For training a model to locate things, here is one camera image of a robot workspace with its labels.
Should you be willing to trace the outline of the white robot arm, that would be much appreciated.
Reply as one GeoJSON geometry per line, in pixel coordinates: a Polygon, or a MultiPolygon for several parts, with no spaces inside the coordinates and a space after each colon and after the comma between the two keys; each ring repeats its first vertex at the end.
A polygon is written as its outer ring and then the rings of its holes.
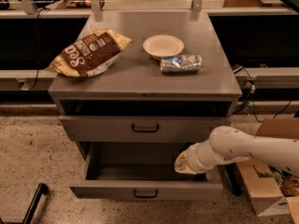
{"type": "Polygon", "coordinates": [[[297,139],[250,135],[233,127],[215,128],[203,143],[190,145],[174,164],[180,174],[203,174],[217,165],[254,159],[275,168],[299,175],[297,139]]]}

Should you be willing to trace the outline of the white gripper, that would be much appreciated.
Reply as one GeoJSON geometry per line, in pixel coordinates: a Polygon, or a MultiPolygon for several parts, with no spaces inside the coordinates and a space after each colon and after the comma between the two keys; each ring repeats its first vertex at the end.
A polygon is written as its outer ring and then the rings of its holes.
{"type": "Polygon", "coordinates": [[[208,141],[196,143],[182,151],[175,161],[175,171],[179,174],[203,174],[217,165],[215,152],[208,141]]]}

